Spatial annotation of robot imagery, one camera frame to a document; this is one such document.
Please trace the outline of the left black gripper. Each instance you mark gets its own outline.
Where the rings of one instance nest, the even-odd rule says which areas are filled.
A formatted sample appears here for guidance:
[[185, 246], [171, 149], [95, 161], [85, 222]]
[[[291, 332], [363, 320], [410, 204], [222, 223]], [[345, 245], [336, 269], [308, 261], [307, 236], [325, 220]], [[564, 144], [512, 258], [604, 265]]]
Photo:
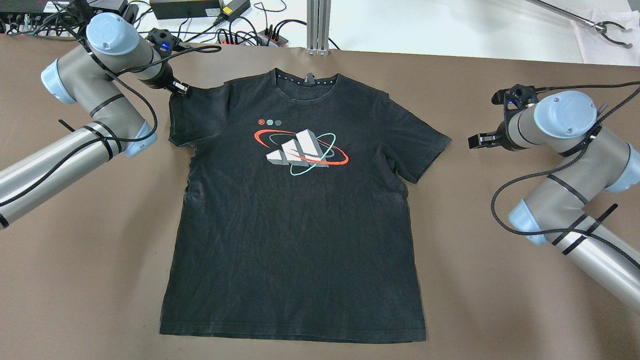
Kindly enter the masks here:
[[189, 92], [190, 86], [183, 82], [180, 82], [174, 77], [173, 68], [168, 62], [169, 56], [173, 52], [181, 52], [189, 49], [189, 45], [183, 43], [178, 37], [173, 35], [167, 29], [152, 28], [145, 38], [157, 53], [154, 56], [153, 61], [157, 62], [164, 60], [160, 63], [160, 69], [156, 75], [151, 79], [146, 80], [145, 84], [152, 89], [166, 89], [174, 95], [186, 96]]

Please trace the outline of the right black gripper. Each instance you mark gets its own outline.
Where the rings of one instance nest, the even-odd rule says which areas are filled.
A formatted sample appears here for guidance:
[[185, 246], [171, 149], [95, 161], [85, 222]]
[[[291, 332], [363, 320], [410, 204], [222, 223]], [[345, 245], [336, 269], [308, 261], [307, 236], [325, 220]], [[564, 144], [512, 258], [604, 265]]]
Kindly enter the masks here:
[[495, 131], [478, 133], [469, 137], [468, 148], [477, 150], [501, 146], [508, 151], [524, 150], [523, 146], [511, 139], [509, 125], [515, 121], [516, 115], [538, 103], [535, 87], [515, 84], [508, 89], [499, 89], [493, 94], [491, 103], [503, 106], [503, 121]]

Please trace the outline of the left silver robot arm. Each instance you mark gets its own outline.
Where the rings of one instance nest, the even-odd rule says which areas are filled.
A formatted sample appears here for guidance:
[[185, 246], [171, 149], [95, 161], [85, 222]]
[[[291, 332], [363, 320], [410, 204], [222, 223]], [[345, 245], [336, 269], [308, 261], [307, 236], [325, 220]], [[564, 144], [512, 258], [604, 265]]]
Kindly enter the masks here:
[[185, 95], [154, 44], [114, 13], [96, 14], [76, 44], [2, 39], [1, 228], [118, 155], [157, 139], [158, 117], [136, 85]]

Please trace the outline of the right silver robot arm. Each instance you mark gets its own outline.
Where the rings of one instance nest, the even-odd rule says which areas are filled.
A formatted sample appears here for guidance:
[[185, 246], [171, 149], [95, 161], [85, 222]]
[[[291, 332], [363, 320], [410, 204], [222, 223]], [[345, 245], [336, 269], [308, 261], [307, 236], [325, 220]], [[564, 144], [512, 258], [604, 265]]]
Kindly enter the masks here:
[[509, 223], [498, 223], [533, 244], [552, 244], [638, 312], [639, 253], [603, 224], [617, 205], [596, 218], [584, 208], [602, 191], [620, 193], [637, 185], [639, 153], [603, 126], [605, 108], [577, 86], [538, 98], [547, 91], [521, 84], [496, 91], [491, 102], [503, 106], [503, 122], [468, 139], [471, 150], [548, 146], [562, 157], [556, 168], [538, 173], [542, 182], [510, 212]]

